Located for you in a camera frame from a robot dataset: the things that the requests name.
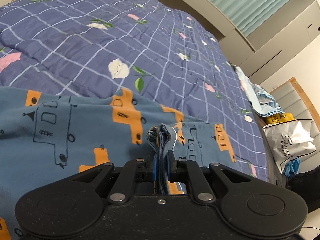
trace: light blue cloth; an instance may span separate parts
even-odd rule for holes
[[[246,93],[248,100],[252,104],[252,108],[260,116],[270,116],[273,114],[283,114],[283,109],[276,102],[275,98],[259,85],[252,84],[250,79],[243,73],[242,69],[233,65],[236,74],[241,82],[241,87]]]
[[[161,194],[173,194],[167,184],[168,176],[170,176],[168,175],[170,170],[167,163],[169,150],[172,150],[176,160],[195,161],[200,167],[209,167],[210,163],[221,163],[235,170],[240,169],[240,163],[233,162],[228,150],[221,151],[219,149],[214,125],[215,123],[200,121],[179,122],[170,125],[161,124],[150,129],[147,133],[147,140],[158,156],[157,177]],[[185,184],[180,182],[176,182],[176,184],[180,194],[186,192]]]
[[[300,167],[300,158],[289,161],[284,167],[283,174],[286,177],[290,178],[293,175],[296,175],[298,173],[299,167]]]

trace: screw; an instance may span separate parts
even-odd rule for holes
[[[213,196],[210,193],[200,193],[198,195],[198,199],[202,201],[210,201],[213,200]]]
[[[158,199],[158,204],[165,204],[166,203],[166,201],[164,200],[164,199]]]
[[[122,193],[113,193],[110,195],[110,199],[113,201],[123,201],[125,200],[125,195]]]

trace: white flower print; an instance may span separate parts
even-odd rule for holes
[[[176,53],[176,55],[178,55],[182,60],[189,61],[189,59],[188,59],[188,56],[187,56],[187,55],[184,55],[184,54],[182,54],[182,53]]]
[[[129,68],[126,63],[123,63],[119,58],[111,61],[108,65],[112,79],[125,78],[129,75]]]
[[[252,122],[252,118],[248,115],[245,115],[244,116],[244,119],[247,121],[247,122]]]
[[[100,23],[90,23],[87,25],[88,27],[93,27],[93,28],[97,28],[97,29],[103,29],[103,30],[107,30],[108,28]]]

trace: bed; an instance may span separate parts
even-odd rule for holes
[[[241,84],[191,15],[157,0],[17,0],[0,9],[0,28],[1,85],[95,98],[127,87],[222,123],[240,171],[268,180]]]

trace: green leaf print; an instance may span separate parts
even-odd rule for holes
[[[108,23],[108,22],[104,22],[104,24],[103,24],[103,25],[105,25],[105,26],[107,26],[107,27],[113,27],[113,24]]]
[[[101,21],[101,19],[92,19],[91,21],[92,21],[92,22],[96,22],[96,23],[98,23],[98,22],[100,22],[100,21]]]
[[[136,21],[137,23],[140,23],[140,24],[145,24],[147,23],[147,20],[140,20],[140,21]]]
[[[144,86],[142,77],[136,79],[136,81],[134,82],[134,86],[139,93],[142,91]]]
[[[135,65],[133,65],[133,69],[134,69],[134,71],[138,72],[138,73],[141,74],[141,75],[144,75],[144,74],[145,74],[145,72],[144,72],[142,69],[136,67]]]
[[[240,113],[241,113],[241,114],[249,114],[249,113],[251,113],[251,112],[248,111],[248,110],[246,110],[246,109],[240,108]]]
[[[221,100],[221,95],[218,92],[216,92],[216,98]]]

